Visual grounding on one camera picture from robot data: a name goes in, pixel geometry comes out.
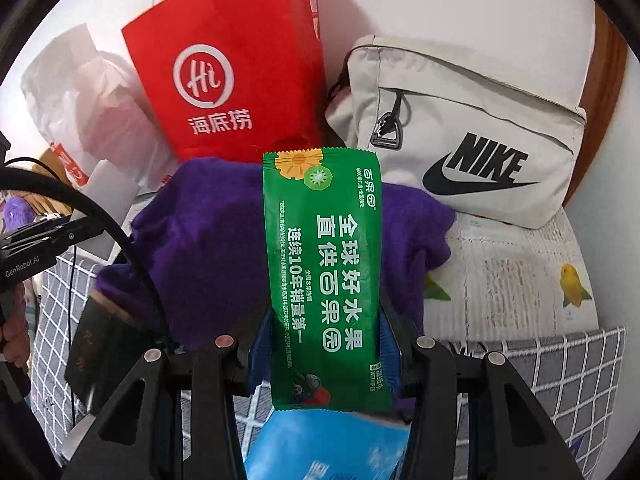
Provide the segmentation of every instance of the nike logo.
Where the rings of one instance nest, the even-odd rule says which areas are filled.
[[[537,182],[514,182],[512,175],[521,170],[520,163],[529,158],[527,153],[508,148],[504,144],[499,144],[486,137],[467,133],[451,157],[447,168],[482,178],[490,178],[492,182],[449,180],[443,172],[444,163],[449,155],[451,153],[447,153],[426,171],[422,178],[424,189],[436,195],[449,196],[538,184]]]

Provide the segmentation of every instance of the white plastic bag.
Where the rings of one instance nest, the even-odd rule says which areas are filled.
[[[20,87],[38,131],[76,185],[84,186],[102,159],[148,190],[175,173],[171,146],[136,102],[127,75],[96,50],[86,25],[52,40]]]

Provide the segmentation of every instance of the wet wipes packet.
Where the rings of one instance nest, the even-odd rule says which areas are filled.
[[[277,410],[390,407],[380,365],[382,181],[374,153],[266,153],[264,223]]]

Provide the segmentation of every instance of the wooden frame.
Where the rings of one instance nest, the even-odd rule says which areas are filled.
[[[625,75],[628,45],[613,22],[595,6],[595,42],[580,107],[587,112],[582,147],[564,204],[574,194],[607,133]]]

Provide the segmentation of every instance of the yellow bird print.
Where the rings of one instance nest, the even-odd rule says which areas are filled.
[[[578,271],[572,264],[564,264],[560,269],[560,287],[564,292],[562,306],[567,306],[569,303],[580,306],[582,300],[593,299],[580,283]]]

